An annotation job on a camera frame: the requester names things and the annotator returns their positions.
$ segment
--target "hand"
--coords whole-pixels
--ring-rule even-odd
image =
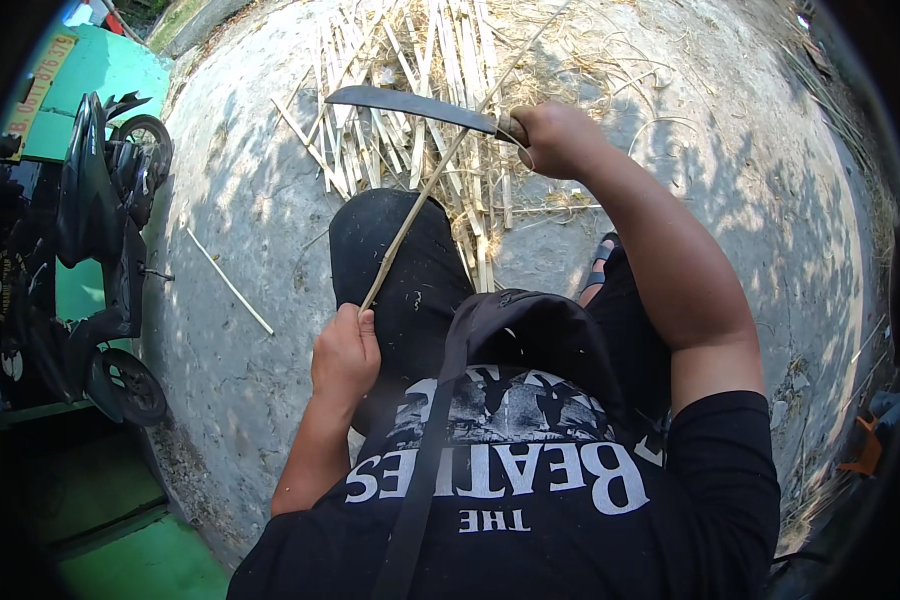
[[[380,373],[380,346],[373,311],[357,316],[356,304],[343,304],[313,342],[310,378],[313,397],[355,409]]]
[[[596,121],[570,104],[516,106],[510,116],[527,130],[529,147],[519,155],[534,173],[579,182],[607,160],[608,151],[612,152]]]

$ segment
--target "machete blade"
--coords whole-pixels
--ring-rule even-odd
[[[424,98],[417,94],[384,87],[348,85],[327,96],[324,102],[331,105],[352,105],[415,114],[444,123],[453,123],[484,134],[494,135],[496,133],[495,123],[487,115],[433,98]]]

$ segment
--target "machete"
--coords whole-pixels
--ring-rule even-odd
[[[501,115],[500,120],[494,123],[491,116],[480,114],[475,110],[468,110],[451,103],[395,89],[373,87],[372,85],[348,85],[327,96],[324,102],[331,105],[352,105],[415,114],[477,130],[504,142],[514,143],[514,140],[517,140],[525,148],[530,146],[527,130],[508,114]]]

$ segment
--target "foot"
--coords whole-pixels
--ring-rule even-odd
[[[601,245],[607,247],[611,251],[613,250],[613,240],[603,240]],[[604,263],[606,262],[606,260],[599,258],[593,261],[592,271],[594,273],[602,273],[604,271]],[[576,303],[580,306],[587,306],[597,293],[600,292],[602,287],[604,287],[603,283],[594,283],[593,285],[587,286],[587,288],[583,290],[583,293],[579,295],[579,300],[577,300]]]

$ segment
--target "black sandal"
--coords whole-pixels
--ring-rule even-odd
[[[604,242],[607,240],[613,242],[613,247],[604,246]],[[598,260],[608,260],[613,254],[613,251],[620,247],[620,236],[617,235],[615,231],[603,235],[600,239],[600,243],[597,244],[597,251],[593,254],[593,260],[590,261],[590,274],[586,278],[586,282],[583,283],[583,289],[580,290],[580,294],[587,291],[588,287],[591,285],[597,285],[598,283],[605,283],[607,281],[607,276],[604,272],[602,270],[593,270],[593,265],[597,264]]]

